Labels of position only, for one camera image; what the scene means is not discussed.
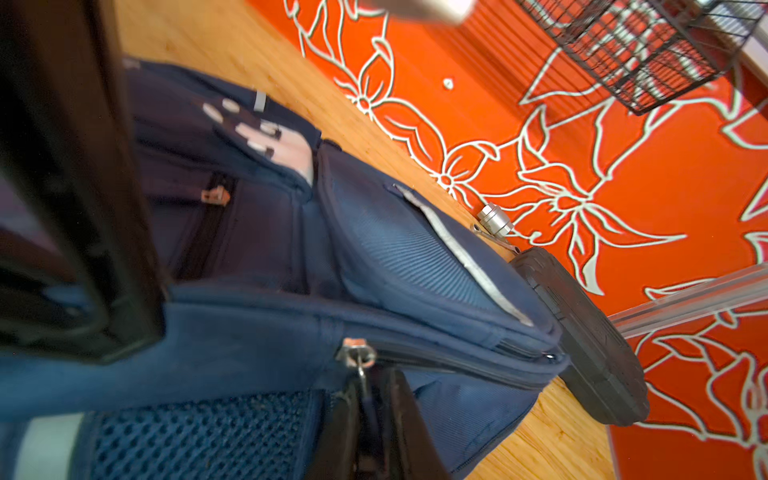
wood grain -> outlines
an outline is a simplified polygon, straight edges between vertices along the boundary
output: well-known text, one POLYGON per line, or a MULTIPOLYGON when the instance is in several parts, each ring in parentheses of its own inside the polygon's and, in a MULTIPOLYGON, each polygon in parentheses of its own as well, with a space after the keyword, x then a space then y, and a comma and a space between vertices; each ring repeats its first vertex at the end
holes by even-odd
MULTIPOLYGON (((115 8, 123 49, 130 55, 196 68, 265 91, 464 225, 475 222, 243 0, 117 0, 115 8)), ((497 251, 509 259, 509 252, 497 251)), ((469 478, 614 478, 606 428, 557 379, 517 432, 469 478)))

blue mesh fabric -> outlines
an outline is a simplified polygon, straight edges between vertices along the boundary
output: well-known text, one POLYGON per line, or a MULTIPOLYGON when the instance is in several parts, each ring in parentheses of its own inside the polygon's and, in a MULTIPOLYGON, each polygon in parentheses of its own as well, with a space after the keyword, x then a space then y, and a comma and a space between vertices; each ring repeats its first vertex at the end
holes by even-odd
POLYGON ((418 285, 436 296, 475 308, 501 312, 432 232, 421 212, 386 192, 381 184, 362 176, 356 180, 337 174, 332 186, 339 199, 366 199, 365 204, 340 201, 339 205, 348 219, 347 227, 376 264, 404 284, 418 285), (387 217, 397 221, 381 221, 387 217))
POLYGON ((287 480, 311 395, 274 393, 104 414, 92 480, 287 480))

silver metal cylinder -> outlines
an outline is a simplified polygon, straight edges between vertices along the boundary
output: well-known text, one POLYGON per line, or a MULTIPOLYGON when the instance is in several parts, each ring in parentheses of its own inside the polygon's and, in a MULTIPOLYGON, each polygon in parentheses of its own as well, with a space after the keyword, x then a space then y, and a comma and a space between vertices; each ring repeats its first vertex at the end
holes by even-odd
POLYGON ((478 214, 478 221, 496 238, 505 238, 512 231, 509 216, 496 204, 485 205, 478 214))

black zipper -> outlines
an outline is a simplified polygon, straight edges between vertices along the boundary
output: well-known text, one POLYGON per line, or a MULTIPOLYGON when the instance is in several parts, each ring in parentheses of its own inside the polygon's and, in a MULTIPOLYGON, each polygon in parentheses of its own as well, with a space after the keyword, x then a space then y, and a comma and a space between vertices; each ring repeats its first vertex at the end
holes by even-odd
MULTIPOLYGON (((234 197, 237 179, 221 172, 215 172, 210 176, 208 190, 222 187, 231 197, 234 197)), ((176 272, 178 280, 196 280, 202 278, 205 272, 206 262, 214 248, 214 242, 219 233, 219 227, 227 212, 225 204, 205 204, 203 215, 197 230, 192 236, 184 259, 176 272)))
POLYGON ((513 379, 510 375, 502 375, 498 372, 473 366, 438 353, 426 353, 420 349, 396 343, 370 342, 376 350, 376 362, 388 363, 399 367, 412 367, 424 369, 430 372, 462 373, 467 376, 487 380, 505 386, 523 390, 540 390, 549 384, 549 380, 543 382, 530 382, 521 379, 513 379))

white blurred object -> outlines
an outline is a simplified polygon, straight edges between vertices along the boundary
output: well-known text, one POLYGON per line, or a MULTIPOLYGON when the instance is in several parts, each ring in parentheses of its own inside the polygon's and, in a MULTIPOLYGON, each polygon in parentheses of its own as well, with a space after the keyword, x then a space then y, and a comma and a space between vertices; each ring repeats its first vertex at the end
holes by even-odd
POLYGON ((421 22, 462 23, 475 7, 475 0, 369 0, 396 17, 421 22))

